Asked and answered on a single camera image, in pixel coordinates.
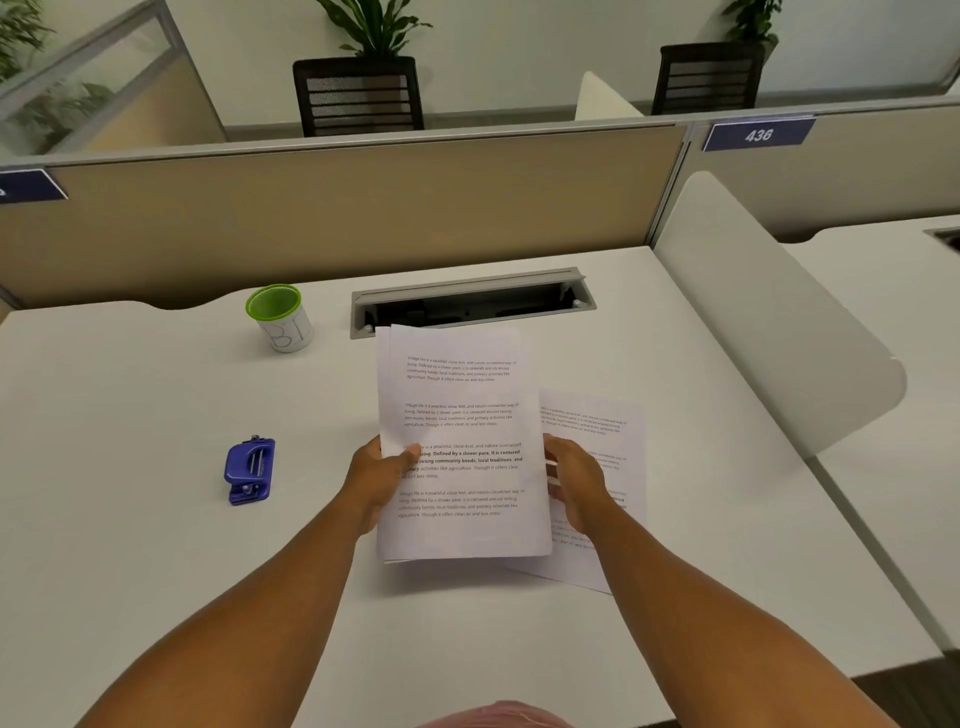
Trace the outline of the printed white paper sheets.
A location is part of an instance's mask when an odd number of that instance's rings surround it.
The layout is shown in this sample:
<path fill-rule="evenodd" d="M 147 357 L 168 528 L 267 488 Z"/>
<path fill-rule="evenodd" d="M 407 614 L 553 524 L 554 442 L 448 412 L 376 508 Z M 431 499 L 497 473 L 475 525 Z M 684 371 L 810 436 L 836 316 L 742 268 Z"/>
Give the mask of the printed white paper sheets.
<path fill-rule="evenodd" d="M 553 552 L 540 392 L 514 327 L 376 329 L 380 446 L 419 446 L 383 510 L 385 563 Z"/>

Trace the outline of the glass partition with grey frame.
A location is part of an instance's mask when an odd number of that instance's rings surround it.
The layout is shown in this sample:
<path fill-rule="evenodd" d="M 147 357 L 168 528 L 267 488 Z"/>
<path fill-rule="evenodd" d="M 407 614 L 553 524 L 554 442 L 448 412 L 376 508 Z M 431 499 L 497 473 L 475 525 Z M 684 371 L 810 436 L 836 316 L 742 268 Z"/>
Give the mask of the glass partition with grey frame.
<path fill-rule="evenodd" d="M 42 0 L 54 31 L 0 83 L 0 166 L 228 140 L 167 0 Z"/>

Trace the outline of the blue hole punch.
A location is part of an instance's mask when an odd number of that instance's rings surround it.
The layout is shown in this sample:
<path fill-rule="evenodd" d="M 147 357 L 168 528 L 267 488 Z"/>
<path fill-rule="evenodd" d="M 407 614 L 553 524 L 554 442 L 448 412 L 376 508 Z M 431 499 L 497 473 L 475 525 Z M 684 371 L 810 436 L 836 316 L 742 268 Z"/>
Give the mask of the blue hole punch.
<path fill-rule="evenodd" d="M 263 502 L 272 489 L 276 440 L 253 435 L 234 444 L 225 457 L 223 480 L 231 506 Z"/>

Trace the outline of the beige desk partition panel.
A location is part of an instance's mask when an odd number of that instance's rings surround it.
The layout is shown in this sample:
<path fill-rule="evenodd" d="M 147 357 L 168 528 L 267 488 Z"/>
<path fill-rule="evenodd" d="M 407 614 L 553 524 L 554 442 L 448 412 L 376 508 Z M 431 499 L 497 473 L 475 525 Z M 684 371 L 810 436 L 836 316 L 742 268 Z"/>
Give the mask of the beige desk partition panel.
<path fill-rule="evenodd" d="M 802 144 L 703 152 L 718 122 L 817 117 Z M 689 178 L 706 172 L 779 241 L 829 228 L 960 214 L 960 95 L 700 114 L 688 133 L 653 238 Z"/>
<path fill-rule="evenodd" d="M 640 120 L 69 155 L 0 202 L 22 308 L 187 308 L 301 284 L 645 243 L 688 127 Z"/>

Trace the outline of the person's pink clothing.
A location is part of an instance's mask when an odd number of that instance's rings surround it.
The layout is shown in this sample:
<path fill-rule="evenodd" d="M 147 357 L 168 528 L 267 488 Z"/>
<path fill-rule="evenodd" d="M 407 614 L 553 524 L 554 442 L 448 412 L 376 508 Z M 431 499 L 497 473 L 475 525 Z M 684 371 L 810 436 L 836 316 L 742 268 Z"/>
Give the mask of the person's pink clothing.
<path fill-rule="evenodd" d="M 458 710 L 415 728 L 574 728 L 557 714 L 515 700 Z"/>

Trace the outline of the white curved desk divider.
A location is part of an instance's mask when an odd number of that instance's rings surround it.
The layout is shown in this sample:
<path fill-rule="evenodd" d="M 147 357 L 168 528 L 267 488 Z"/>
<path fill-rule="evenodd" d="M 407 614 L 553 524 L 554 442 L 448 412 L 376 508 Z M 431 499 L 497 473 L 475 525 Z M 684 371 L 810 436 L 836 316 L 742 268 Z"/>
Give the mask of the white curved desk divider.
<path fill-rule="evenodd" d="M 905 398 L 902 361 L 713 174 L 683 184 L 654 255 L 801 457 Z"/>
<path fill-rule="evenodd" d="M 575 122 L 642 117 L 644 117 L 642 112 L 594 72 L 583 73 L 574 111 Z"/>

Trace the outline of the black mesh office chair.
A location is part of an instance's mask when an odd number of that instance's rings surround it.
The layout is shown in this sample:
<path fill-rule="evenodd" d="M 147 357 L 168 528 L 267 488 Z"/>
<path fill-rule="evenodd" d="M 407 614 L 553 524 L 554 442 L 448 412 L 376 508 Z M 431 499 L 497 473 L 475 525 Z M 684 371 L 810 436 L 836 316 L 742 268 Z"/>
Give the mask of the black mesh office chair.
<path fill-rule="evenodd" d="M 307 139 L 425 129 L 412 56 L 300 59 L 292 73 Z"/>
<path fill-rule="evenodd" d="M 746 111 L 757 103 L 766 49 L 759 42 L 672 44 L 659 50 L 652 116 Z"/>

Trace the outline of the white cup with green rim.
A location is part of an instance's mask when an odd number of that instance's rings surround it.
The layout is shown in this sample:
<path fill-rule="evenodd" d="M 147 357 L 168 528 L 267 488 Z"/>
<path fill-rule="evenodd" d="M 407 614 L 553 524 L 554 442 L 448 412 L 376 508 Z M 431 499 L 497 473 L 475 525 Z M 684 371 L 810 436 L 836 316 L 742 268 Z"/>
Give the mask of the white cup with green rim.
<path fill-rule="evenodd" d="M 302 292 L 295 285 L 280 283 L 257 289 L 246 299 L 245 310 L 277 353 L 297 353 L 314 339 Z"/>

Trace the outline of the blue desk number label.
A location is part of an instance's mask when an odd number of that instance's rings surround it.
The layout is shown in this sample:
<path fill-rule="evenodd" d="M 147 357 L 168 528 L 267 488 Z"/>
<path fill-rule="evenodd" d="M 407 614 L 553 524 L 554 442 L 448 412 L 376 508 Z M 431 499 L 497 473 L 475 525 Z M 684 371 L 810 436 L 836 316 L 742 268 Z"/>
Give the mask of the blue desk number label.
<path fill-rule="evenodd" d="M 817 117 L 813 114 L 758 116 L 713 124 L 703 142 L 704 153 L 799 146 Z"/>
<path fill-rule="evenodd" d="M 43 168 L 0 170 L 0 206 L 68 199 L 66 190 Z"/>

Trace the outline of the green potted plant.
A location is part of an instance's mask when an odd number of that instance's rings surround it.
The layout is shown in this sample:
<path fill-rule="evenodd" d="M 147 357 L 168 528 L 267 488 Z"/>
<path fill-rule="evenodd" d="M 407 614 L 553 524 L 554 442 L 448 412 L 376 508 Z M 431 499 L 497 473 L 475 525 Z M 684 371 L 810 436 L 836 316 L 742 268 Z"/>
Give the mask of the green potted plant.
<path fill-rule="evenodd" d="M 726 41 L 775 47 L 779 37 L 773 30 L 773 21 L 783 6 L 784 0 L 730 0 L 722 11 L 722 17 L 730 21 Z"/>
<path fill-rule="evenodd" d="M 42 0 L 0 0 L 0 84 L 29 68 L 54 33 L 44 22 Z"/>
<path fill-rule="evenodd" d="M 412 0 L 315 0 L 350 39 L 342 51 L 364 59 L 395 59 L 410 36 L 433 25 L 407 12 Z"/>

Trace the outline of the person's right forearm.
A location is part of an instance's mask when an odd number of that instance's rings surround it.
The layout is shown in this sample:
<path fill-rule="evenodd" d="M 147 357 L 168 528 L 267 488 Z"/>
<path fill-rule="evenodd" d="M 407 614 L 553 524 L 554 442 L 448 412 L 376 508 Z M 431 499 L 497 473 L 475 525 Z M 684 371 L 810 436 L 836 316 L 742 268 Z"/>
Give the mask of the person's right forearm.
<path fill-rule="evenodd" d="M 567 511 L 682 728 L 899 728 L 810 643 L 618 504 Z"/>

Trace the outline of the person's right hand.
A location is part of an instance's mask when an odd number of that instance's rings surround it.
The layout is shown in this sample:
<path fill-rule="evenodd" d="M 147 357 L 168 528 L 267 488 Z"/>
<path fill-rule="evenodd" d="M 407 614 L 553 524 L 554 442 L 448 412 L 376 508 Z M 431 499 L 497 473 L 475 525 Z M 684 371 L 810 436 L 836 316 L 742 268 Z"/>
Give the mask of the person's right hand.
<path fill-rule="evenodd" d="M 570 526 L 590 540 L 609 539 L 612 533 L 619 533 L 627 520 L 627 514 L 618 505 L 608 492 L 605 475 L 594 459 L 582 448 L 582 494 L 577 504 L 565 504 L 552 496 L 554 500 L 563 504 L 565 515 Z"/>

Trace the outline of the printed white paper sheet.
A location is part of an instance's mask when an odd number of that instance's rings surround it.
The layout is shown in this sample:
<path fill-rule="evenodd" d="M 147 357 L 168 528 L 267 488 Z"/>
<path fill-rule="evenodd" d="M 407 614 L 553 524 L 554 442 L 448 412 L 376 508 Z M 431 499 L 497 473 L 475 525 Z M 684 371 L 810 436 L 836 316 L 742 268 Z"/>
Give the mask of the printed white paper sheet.
<path fill-rule="evenodd" d="M 645 523 L 646 467 L 642 407 L 590 394 L 541 389 L 539 402 L 545 432 L 572 440 L 604 472 L 606 490 L 635 520 Z M 611 592 L 588 537 L 569 523 L 563 504 L 550 501 L 553 550 L 548 556 L 505 559 L 514 572 L 595 592 Z"/>

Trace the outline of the person's left hand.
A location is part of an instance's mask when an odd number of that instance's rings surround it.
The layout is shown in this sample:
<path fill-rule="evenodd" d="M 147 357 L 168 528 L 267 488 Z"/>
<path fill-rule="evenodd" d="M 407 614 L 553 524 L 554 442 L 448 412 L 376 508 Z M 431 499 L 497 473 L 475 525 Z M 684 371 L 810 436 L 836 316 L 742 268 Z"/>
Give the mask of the person's left hand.
<path fill-rule="evenodd" d="M 421 445 L 413 443 L 408 447 Z M 380 460 L 384 457 L 389 456 L 382 453 L 379 435 L 359 447 L 334 499 L 337 511 L 347 517 L 359 536 L 370 533 L 376 527 L 381 512 L 390 503 L 403 480 L 390 480 L 383 476 Z"/>

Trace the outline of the person's left forearm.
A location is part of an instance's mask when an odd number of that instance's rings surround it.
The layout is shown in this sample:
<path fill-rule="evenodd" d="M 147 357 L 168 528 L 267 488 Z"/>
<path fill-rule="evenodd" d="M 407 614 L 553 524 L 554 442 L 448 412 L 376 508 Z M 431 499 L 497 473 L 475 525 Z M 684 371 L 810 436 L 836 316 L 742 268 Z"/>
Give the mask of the person's left forearm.
<path fill-rule="evenodd" d="M 280 552 L 141 655 L 76 728 L 291 728 L 381 506 L 338 494 Z"/>

